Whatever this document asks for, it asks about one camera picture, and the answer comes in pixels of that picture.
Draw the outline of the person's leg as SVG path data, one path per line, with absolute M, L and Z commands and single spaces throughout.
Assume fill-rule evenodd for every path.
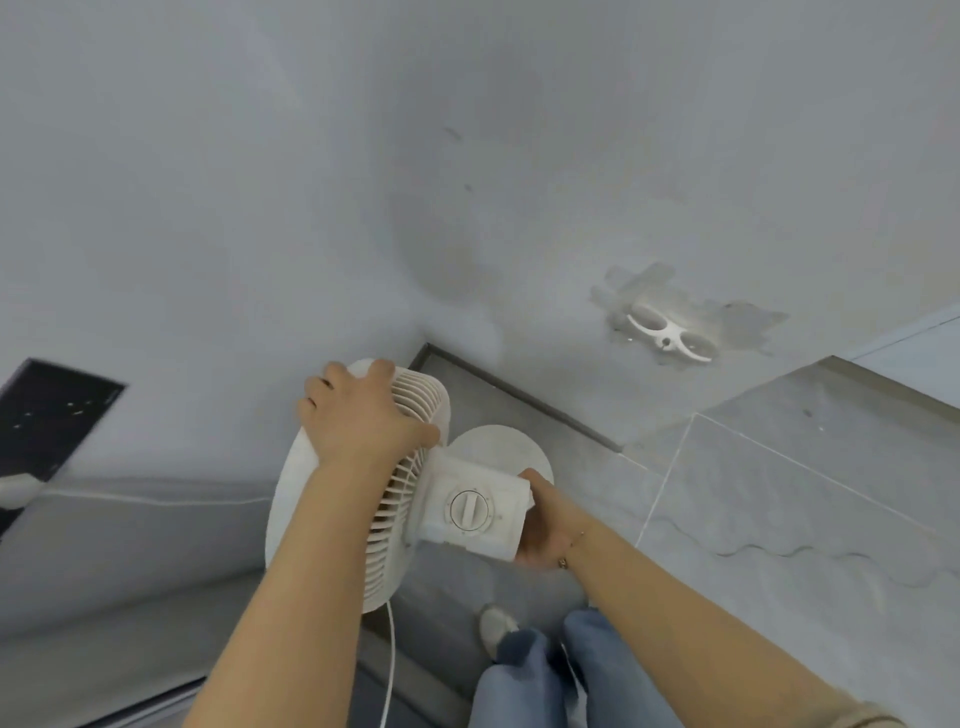
M 467 728 L 570 728 L 577 689 L 564 650 L 534 628 L 511 632 L 479 679 Z
M 585 694 L 584 728 L 685 728 L 599 610 L 570 613 L 562 643 Z

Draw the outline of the person's right leg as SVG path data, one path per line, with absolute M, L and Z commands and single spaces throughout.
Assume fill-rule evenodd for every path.
M 585 694 L 584 728 L 685 728 L 599 610 L 570 613 L 562 643 Z

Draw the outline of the person's left forearm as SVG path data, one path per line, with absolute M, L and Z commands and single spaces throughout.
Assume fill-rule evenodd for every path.
M 320 458 L 183 728 L 346 728 L 369 528 L 400 459 Z

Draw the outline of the person's left hand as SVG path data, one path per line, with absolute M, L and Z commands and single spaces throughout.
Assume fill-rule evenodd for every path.
M 330 362 L 321 375 L 306 379 L 297 413 L 321 464 L 363 467 L 388 476 L 416 452 L 397 449 L 398 424 L 420 420 L 403 414 L 394 401 L 395 371 L 394 362 L 384 359 L 373 360 L 362 376 Z

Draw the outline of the white electric fan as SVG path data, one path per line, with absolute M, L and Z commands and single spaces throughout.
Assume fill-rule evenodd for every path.
M 373 361 L 344 366 L 362 377 Z M 395 367 L 391 393 L 401 413 L 436 426 L 440 440 L 402 460 L 383 491 L 366 538 L 362 614 L 390 601 L 423 544 L 513 561 L 533 502 L 529 483 L 505 466 L 548 464 L 546 454 L 531 438 L 509 427 L 475 428 L 450 444 L 450 395 L 430 374 Z M 307 480 L 319 466 L 300 423 L 270 505 L 267 569 Z

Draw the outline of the person's right hand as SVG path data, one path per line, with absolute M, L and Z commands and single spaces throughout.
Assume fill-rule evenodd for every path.
M 567 570 L 571 550 L 594 524 L 594 516 L 562 491 L 558 501 L 533 504 L 526 513 L 513 562 L 542 571 Z

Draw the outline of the dark grey baseboard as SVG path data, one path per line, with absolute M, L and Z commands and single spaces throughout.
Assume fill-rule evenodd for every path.
M 570 416 L 568 413 L 538 399 L 532 394 L 529 394 L 522 389 L 514 386 L 513 384 L 497 377 L 496 375 L 483 370 L 482 368 L 474 365 L 473 363 L 463 359 L 462 357 L 455 355 L 431 342 L 425 342 L 420 349 L 417 351 L 414 358 L 409 364 L 409 369 L 422 372 L 426 368 L 426 364 L 432 358 L 442 359 L 454 367 L 457 367 L 474 378 L 506 393 L 507 395 L 513 397 L 514 399 L 522 402 L 528 407 L 534 408 L 534 410 L 540 412 L 542 415 L 558 422 L 562 423 L 564 426 L 569 428 L 572 431 L 576 431 L 583 437 L 589 439 L 590 441 L 596 443 L 597 445 L 605 448 L 606 450 L 621 455 L 623 453 L 623 445 L 615 442 L 614 440 L 608 438 L 605 435 L 602 435 L 598 431 L 592 429 L 591 427 L 584 424 L 582 421 Z

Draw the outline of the beige sleeve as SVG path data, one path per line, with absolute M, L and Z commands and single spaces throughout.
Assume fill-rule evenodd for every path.
M 899 716 L 872 702 L 852 701 L 812 719 L 809 728 L 909 728 Z

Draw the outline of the white wall mount bracket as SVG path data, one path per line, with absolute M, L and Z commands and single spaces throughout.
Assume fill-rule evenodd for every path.
M 647 337 L 662 353 L 699 365 L 718 358 L 718 349 L 711 340 L 649 304 L 635 301 L 628 308 L 626 318 L 636 332 Z

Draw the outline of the white shoe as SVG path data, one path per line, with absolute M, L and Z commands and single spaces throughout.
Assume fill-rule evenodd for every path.
M 518 621 L 497 604 L 486 604 L 478 613 L 478 636 L 492 662 L 498 661 L 498 648 L 502 641 L 520 629 Z

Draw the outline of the person's left leg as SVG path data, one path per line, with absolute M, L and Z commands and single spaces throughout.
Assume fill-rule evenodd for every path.
M 467 728 L 570 728 L 577 689 L 564 650 L 534 628 L 511 632 L 479 679 Z

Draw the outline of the person's right forearm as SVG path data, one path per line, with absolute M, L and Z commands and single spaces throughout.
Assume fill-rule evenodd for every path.
M 684 728 L 810 728 L 856 701 L 596 520 L 568 569 Z

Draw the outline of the black wall panel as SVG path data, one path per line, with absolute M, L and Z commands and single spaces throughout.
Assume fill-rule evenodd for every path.
M 0 542 L 126 389 L 32 357 L 0 385 Z

